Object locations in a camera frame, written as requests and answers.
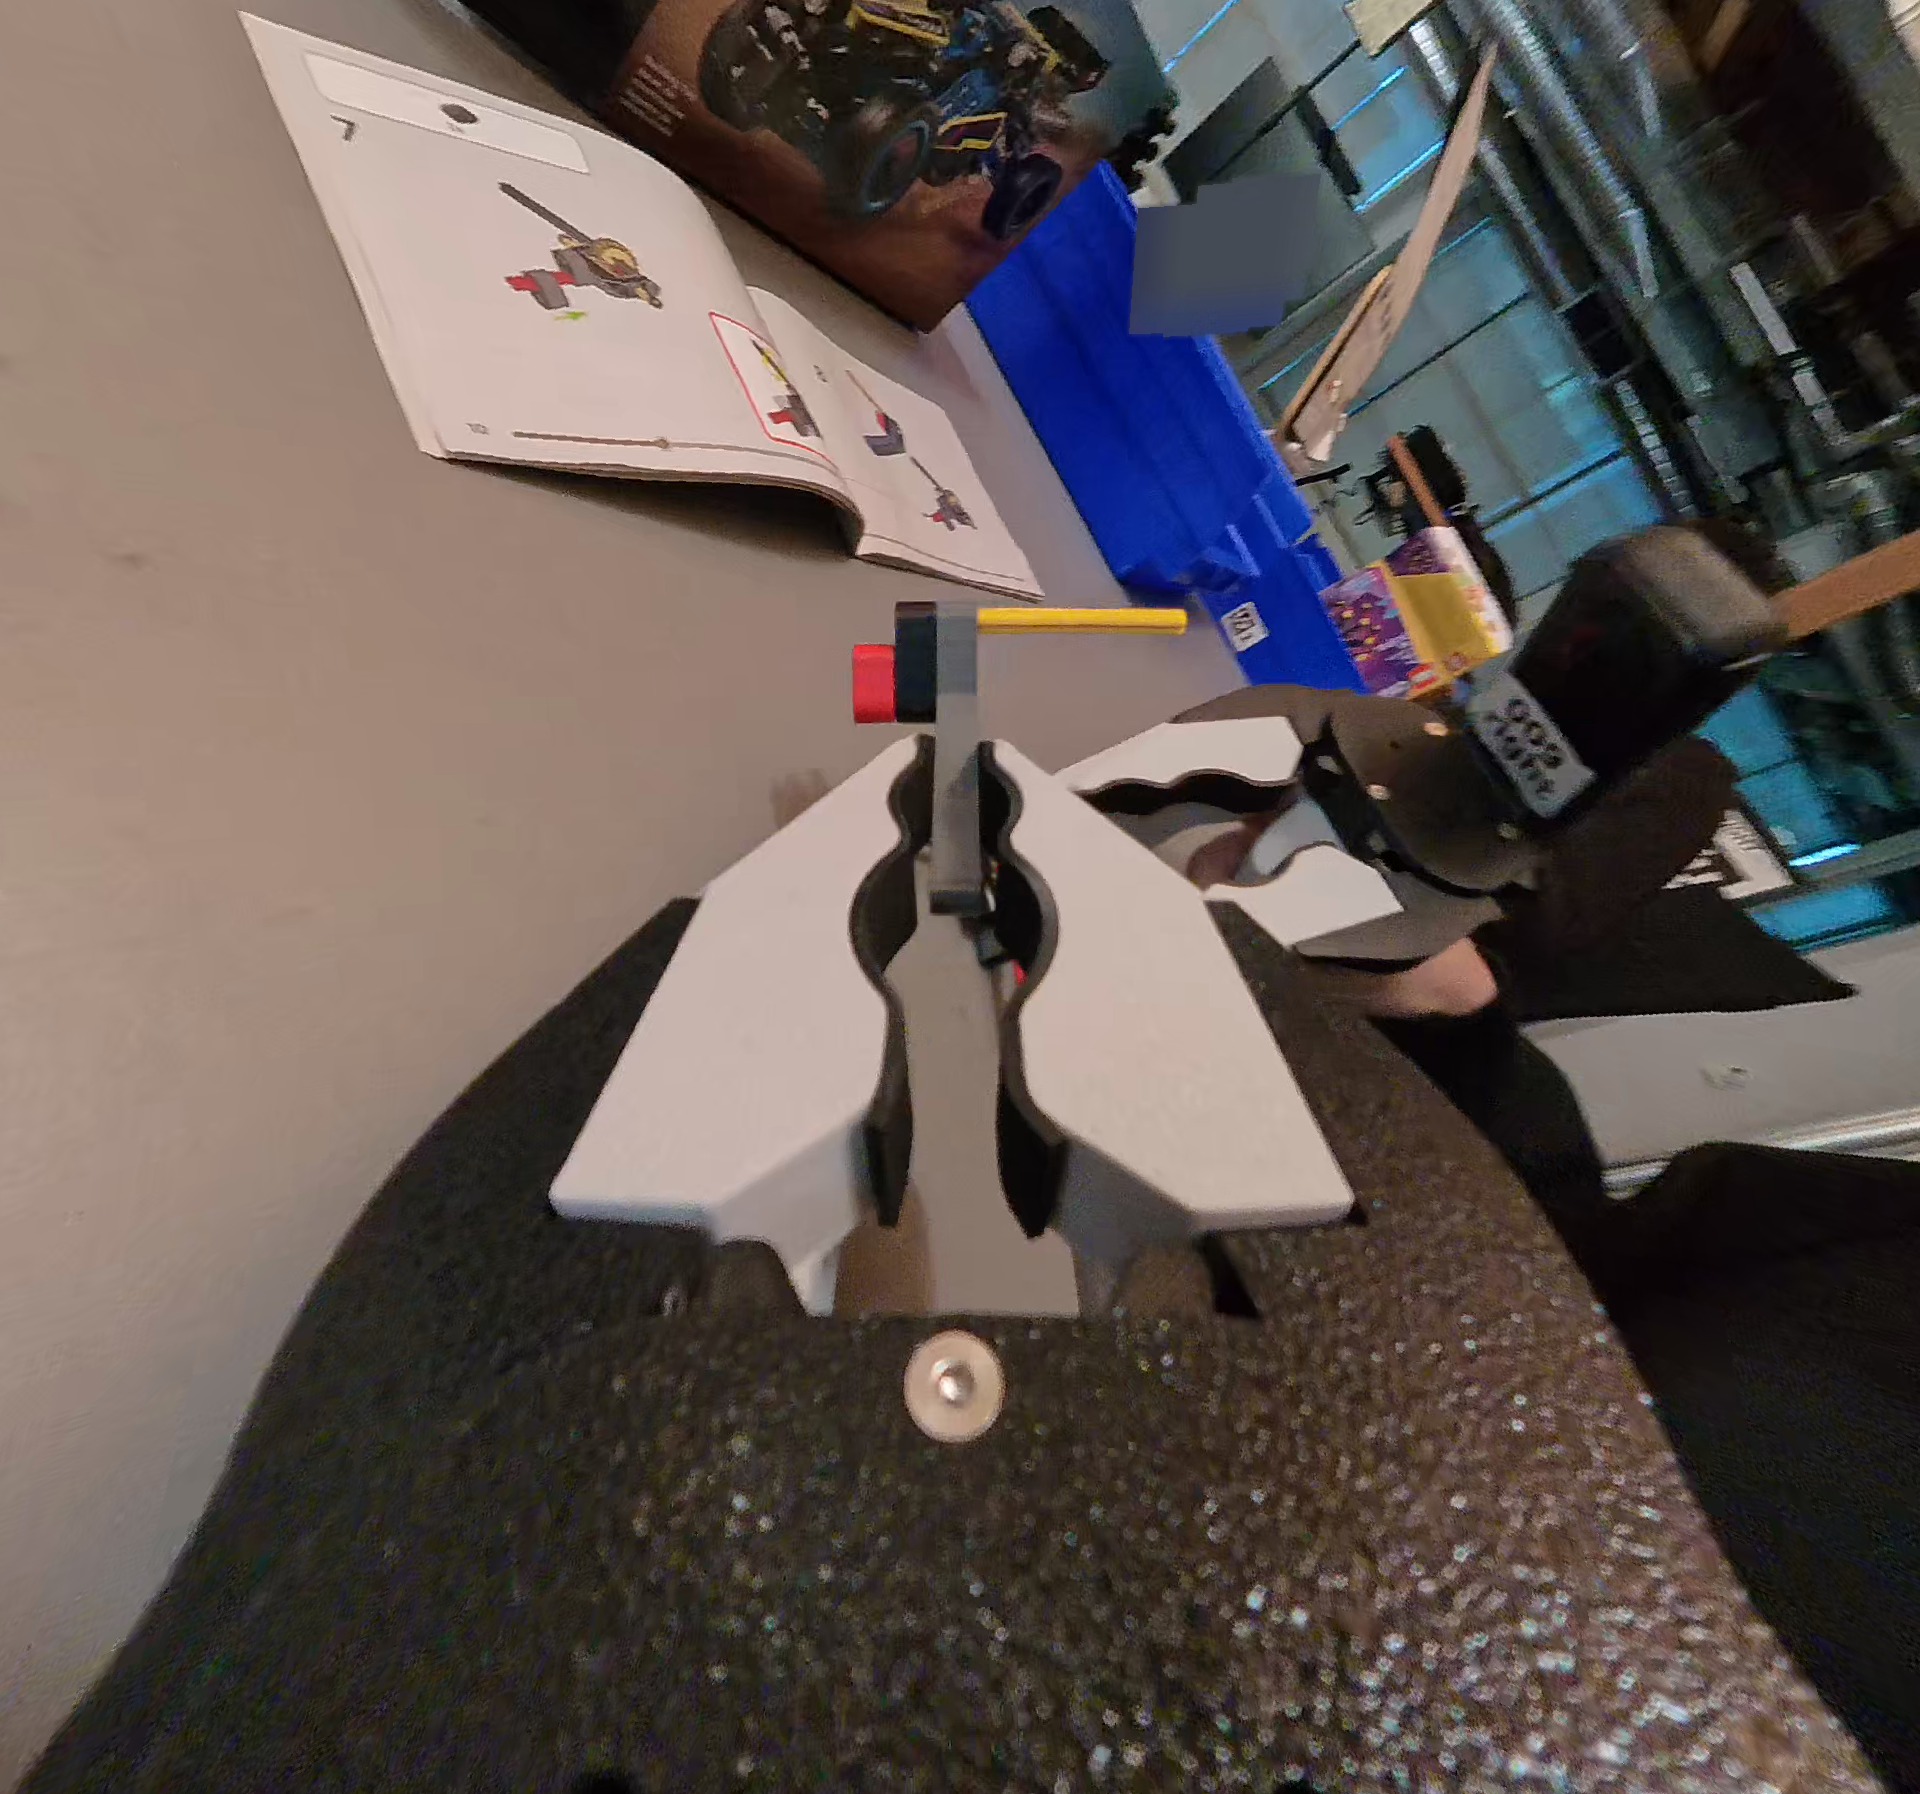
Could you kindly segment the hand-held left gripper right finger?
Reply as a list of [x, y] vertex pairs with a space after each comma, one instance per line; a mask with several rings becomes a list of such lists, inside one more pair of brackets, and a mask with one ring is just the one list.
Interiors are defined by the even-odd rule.
[[996, 1159], [1084, 1313], [1132, 1261], [1358, 1206], [1201, 891], [1010, 742], [978, 755], [998, 1006]]

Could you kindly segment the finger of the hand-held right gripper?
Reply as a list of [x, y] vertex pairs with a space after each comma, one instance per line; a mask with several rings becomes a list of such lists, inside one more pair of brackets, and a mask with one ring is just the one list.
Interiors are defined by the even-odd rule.
[[1285, 715], [1169, 721], [1056, 777], [1081, 798], [1269, 798], [1295, 784], [1303, 755]]
[[1501, 919], [1493, 895], [1453, 893], [1349, 853], [1308, 798], [1263, 825], [1232, 876], [1201, 893], [1329, 962], [1420, 962]]

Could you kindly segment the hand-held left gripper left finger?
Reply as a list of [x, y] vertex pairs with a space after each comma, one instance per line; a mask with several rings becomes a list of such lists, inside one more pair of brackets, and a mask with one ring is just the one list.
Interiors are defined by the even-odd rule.
[[830, 1313], [915, 1140], [889, 984], [919, 924], [921, 740], [878, 752], [699, 897], [550, 1189], [573, 1223], [756, 1243]]

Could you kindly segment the grey lego beam assembly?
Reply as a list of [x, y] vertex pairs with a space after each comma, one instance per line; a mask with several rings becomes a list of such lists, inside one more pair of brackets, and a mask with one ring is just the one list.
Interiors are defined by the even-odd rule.
[[958, 919], [989, 911], [979, 825], [979, 645], [985, 639], [1178, 639], [1184, 606], [966, 606], [901, 603], [889, 642], [853, 651], [859, 725], [932, 727], [929, 908]]

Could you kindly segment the person's right forearm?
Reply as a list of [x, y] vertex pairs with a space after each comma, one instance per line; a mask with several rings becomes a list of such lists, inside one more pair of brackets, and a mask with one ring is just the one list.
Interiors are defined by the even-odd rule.
[[1498, 1002], [1470, 1014], [1379, 1016], [1373, 1026], [1548, 1213], [1606, 1204], [1599, 1147], [1572, 1083]]

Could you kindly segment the dark lego set box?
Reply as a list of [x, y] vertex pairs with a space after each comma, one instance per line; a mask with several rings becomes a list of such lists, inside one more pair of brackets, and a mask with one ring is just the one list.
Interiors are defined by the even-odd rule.
[[456, 0], [605, 127], [929, 330], [1177, 95], [1136, 0]]

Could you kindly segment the lego instruction booklet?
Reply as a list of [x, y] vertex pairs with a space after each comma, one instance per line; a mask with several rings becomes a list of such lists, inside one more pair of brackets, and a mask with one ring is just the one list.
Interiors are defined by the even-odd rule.
[[859, 560], [1044, 600], [949, 414], [752, 286], [674, 172], [239, 21], [422, 450], [802, 493], [837, 510]]

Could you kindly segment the person's right hand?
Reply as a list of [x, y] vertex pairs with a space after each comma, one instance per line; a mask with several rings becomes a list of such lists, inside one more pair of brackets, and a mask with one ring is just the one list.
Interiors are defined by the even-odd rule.
[[1501, 980], [1474, 939], [1388, 975], [1379, 989], [1379, 1012], [1391, 1019], [1465, 1019], [1497, 1004]]

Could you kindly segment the blue plastic bin with label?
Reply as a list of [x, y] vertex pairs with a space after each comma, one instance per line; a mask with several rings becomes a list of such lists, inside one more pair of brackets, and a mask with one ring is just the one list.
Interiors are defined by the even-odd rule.
[[1277, 540], [1260, 520], [1224, 530], [1216, 550], [1231, 581], [1205, 588], [1201, 605], [1250, 683], [1360, 693], [1364, 681], [1325, 606], [1327, 550]]

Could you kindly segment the purple yellow toy box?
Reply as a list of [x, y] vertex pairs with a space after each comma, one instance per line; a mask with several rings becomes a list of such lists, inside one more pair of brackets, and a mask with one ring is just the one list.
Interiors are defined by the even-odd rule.
[[1321, 592], [1360, 687], [1420, 700], [1498, 661], [1515, 630], [1461, 525], [1417, 528]]

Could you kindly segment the black cloth with white print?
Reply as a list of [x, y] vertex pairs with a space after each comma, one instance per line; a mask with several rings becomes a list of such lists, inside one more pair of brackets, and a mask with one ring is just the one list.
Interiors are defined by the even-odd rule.
[[1685, 735], [1544, 833], [1530, 889], [1475, 939], [1520, 1022], [1765, 1012], [1859, 989], [1715, 886], [1673, 886], [1734, 807], [1734, 763]]

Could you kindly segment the large blue plastic bin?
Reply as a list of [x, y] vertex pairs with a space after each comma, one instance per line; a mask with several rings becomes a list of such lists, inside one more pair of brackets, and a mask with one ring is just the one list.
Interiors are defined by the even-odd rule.
[[969, 298], [973, 322], [1093, 534], [1149, 595], [1236, 600], [1339, 567], [1215, 339], [1129, 330], [1139, 210], [1102, 165]]

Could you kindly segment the leaning wooden board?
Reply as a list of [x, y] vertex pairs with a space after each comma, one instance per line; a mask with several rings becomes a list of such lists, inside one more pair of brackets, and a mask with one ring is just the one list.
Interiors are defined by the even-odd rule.
[[1358, 292], [1346, 318], [1333, 333], [1272, 431], [1280, 459], [1297, 481], [1333, 459], [1333, 448], [1356, 414], [1361, 386], [1385, 362], [1414, 312], [1432, 257], [1475, 167], [1498, 52], [1501, 44], [1493, 40], [1475, 56], [1475, 72], [1459, 100], [1446, 143], [1429, 180], [1429, 196], [1405, 246]]

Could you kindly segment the person's dark clothing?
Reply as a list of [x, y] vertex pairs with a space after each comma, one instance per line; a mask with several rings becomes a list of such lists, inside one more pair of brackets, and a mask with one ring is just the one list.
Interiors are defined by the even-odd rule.
[[1889, 1789], [1918, 1787], [1918, 1168], [1707, 1144], [1531, 1183], [1745, 1590]]

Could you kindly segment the silver ventilation duct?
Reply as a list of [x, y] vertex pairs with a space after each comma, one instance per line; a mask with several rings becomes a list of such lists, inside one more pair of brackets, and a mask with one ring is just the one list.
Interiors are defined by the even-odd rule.
[[1611, 165], [1599, 131], [1588, 123], [1569, 79], [1557, 66], [1544, 33], [1521, 0], [1479, 0], [1479, 4], [1511, 47], [1535, 109], [1547, 119], [1550, 135], [1572, 152], [1588, 210], [1604, 217], [1611, 241], [1609, 270], [1636, 300], [1659, 300], [1648, 218]]

